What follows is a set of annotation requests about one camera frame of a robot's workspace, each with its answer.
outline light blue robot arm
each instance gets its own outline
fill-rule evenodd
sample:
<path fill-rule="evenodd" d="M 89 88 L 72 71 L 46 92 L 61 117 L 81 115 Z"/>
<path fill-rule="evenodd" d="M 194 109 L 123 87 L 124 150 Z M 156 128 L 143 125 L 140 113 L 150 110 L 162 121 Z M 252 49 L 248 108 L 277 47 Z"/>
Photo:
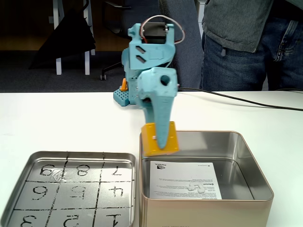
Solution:
<path fill-rule="evenodd" d="M 178 82 L 175 69 L 159 67 L 172 61 L 175 54 L 174 26 L 167 24 L 164 44 L 143 43 L 141 24 L 128 29 L 132 37 L 129 48 L 122 53 L 122 64 L 128 90 L 118 89 L 114 99 L 121 105 L 138 104 L 143 108 L 146 123 L 155 123 L 156 141 L 165 148 L 169 134 L 169 119 Z"/>

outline handwritten number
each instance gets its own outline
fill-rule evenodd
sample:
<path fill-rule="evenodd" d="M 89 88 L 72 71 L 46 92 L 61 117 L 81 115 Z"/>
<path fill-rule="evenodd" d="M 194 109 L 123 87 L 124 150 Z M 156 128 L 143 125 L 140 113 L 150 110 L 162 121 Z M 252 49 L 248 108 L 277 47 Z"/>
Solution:
<path fill-rule="evenodd" d="M 41 171 L 40 171 L 40 175 L 50 176 L 52 174 L 53 171 L 51 169 L 44 169 L 47 166 L 55 167 L 54 165 L 45 165 L 45 166 L 42 166 Z"/>
<path fill-rule="evenodd" d="M 37 219 L 35 216 L 33 215 L 29 215 L 29 216 L 25 216 L 23 217 L 23 222 L 21 223 L 20 227 L 23 227 L 24 224 L 31 224 L 32 222 L 30 221 L 27 221 L 26 218 L 34 218 L 34 219 Z"/>
<path fill-rule="evenodd" d="M 121 190 L 121 197 L 123 196 L 123 189 L 122 188 L 116 188 L 116 186 L 114 186 L 114 188 L 109 189 L 109 190 L 114 190 L 114 197 L 116 197 L 116 190 Z"/>
<path fill-rule="evenodd" d="M 72 197 L 72 198 L 81 197 L 82 199 L 84 199 L 85 189 L 86 189 L 86 187 L 83 187 L 83 186 L 75 186 L 75 187 L 73 187 L 73 188 L 71 189 L 72 192 L 74 192 L 74 193 L 82 193 L 82 195 L 81 195 L 81 196 L 73 196 L 73 195 L 71 195 L 70 197 Z"/>
<path fill-rule="evenodd" d="M 112 174 L 114 176 L 121 176 L 121 174 L 116 174 L 118 172 L 118 167 L 116 168 L 116 171 Z"/>
<path fill-rule="evenodd" d="M 106 217 L 110 217 L 110 216 L 114 217 L 113 227 L 115 227 L 118 224 L 118 222 L 116 222 L 116 217 L 121 216 L 121 214 L 106 215 Z"/>
<path fill-rule="evenodd" d="M 66 216 L 67 218 L 69 218 L 69 219 L 66 219 L 65 221 L 64 221 L 64 223 L 63 223 L 63 226 L 64 227 L 67 227 L 66 226 L 66 222 L 68 222 L 68 221 L 71 221 L 71 220 L 78 220 L 79 219 L 79 214 L 77 214 L 77 215 L 67 215 Z"/>
<path fill-rule="evenodd" d="M 37 192 L 36 189 L 38 189 L 38 188 L 44 188 L 43 192 Z M 33 188 L 33 192 L 36 193 L 36 194 L 43 194 L 43 195 L 42 195 L 40 198 L 38 198 L 38 199 L 32 199 L 32 200 L 40 200 L 40 199 L 42 199 L 43 197 L 46 196 L 46 194 L 47 194 L 47 192 L 48 192 L 48 189 L 47 189 L 46 187 L 44 187 L 44 186 L 38 186 L 38 187 Z"/>
<path fill-rule="evenodd" d="M 79 169 L 79 167 L 86 167 L 87 170 L 81 170 L 81 169 Z M 89 169 L 90 169 L 90 167 L 88 165 L 80 165 L 80 166 L 78 166 L 77 167 L 77 170 L 78 170 L 77 174 L 78 174 L 78 176 L 86 176 L 87 173 L 88 173 L 87 171 L 89 171 Z"/>

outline dark floor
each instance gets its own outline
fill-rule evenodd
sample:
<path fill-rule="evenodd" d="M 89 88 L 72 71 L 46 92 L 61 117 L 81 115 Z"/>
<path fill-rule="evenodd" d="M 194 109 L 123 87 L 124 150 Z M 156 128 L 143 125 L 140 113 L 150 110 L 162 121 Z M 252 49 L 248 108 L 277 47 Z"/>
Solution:
<path fill-rule="evenodd" d="M 62 58 L 62 75 L 56 74 L 55 61 L 29 70 L 36 52 L 0 51 L 0 92 L 113 92 L 124 78 L 122 68 L 107 73 L 102 68 L 121 61 L 121 52 L 96 52 L 90 57 L 90 75 L 84 72 L 84 55 Z"/>

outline tic-tac-toe grid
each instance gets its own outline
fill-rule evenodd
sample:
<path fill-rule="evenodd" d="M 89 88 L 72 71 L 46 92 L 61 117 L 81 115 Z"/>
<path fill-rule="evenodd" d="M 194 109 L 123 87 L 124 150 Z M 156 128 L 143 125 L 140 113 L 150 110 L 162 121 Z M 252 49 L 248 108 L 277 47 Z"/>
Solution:
<path fill-rule="evenodd" d="M 129 227 L 133 171 L 125 160 L 39 160 L 25 180 L 8 227 Z"/>

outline chair leg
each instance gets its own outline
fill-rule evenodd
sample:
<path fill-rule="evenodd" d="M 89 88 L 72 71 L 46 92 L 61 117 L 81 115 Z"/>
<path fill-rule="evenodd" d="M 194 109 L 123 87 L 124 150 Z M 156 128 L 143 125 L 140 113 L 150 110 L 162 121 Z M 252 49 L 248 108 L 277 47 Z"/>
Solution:
<path fill-rule="evenodd" d="M 105 74 L 105 72 L 110 71 L 110 70 L 115 69 L 115 68 L 118 68 L 118 67 L 122 67 L 122 62 L 121 61 L 118 62 L 118 63 L 116 63 L 116 64 L 113 64 L 111 66 L 108 66 L 108 67 L 102 69 L 100 80 L 106 80 L 106 74 Z"/>
<path fill-rule="evenodd" d="M 59 0 L 58 1 L 58 7 L 59 7 L 59 22 L 61 22 L 64 18 L 64 9 L 63 9 L 63 3 L 62 3 L 62 0 Z"/>
<path fill-rule="evenodd" d="M 90 4 L 90 1 L 89 1 L 89 6 L 87 6 L 88 10 L 89 10 L 89 21 L 88 21 L 88 25 L 90 26 L 90 31 L 91 33 L 93 34 L 94 36 L 94 30 L 93 30 L 93 18 L 92 18 L 92 15 L 91 15 L 91 4 Z M 95 49 L 94 50 L 91 50 L 91 55 L 95 55 Z"/>
<path fill-rule="evenodd" d="M 53 0 L 53 26 L 56 29 L 59 25 L 58 0 Z M 62 74 L 61 58 L 56 59 L 57 75 Z"/>
<path fill-rule="evenodd" d="M 88 7 L 83 12 L 84 18 L 86 18 L 86 22 L 89 24 L 89 10 Z M 85 52 L 85 75 L 89 75 L 89 52 Z"/>

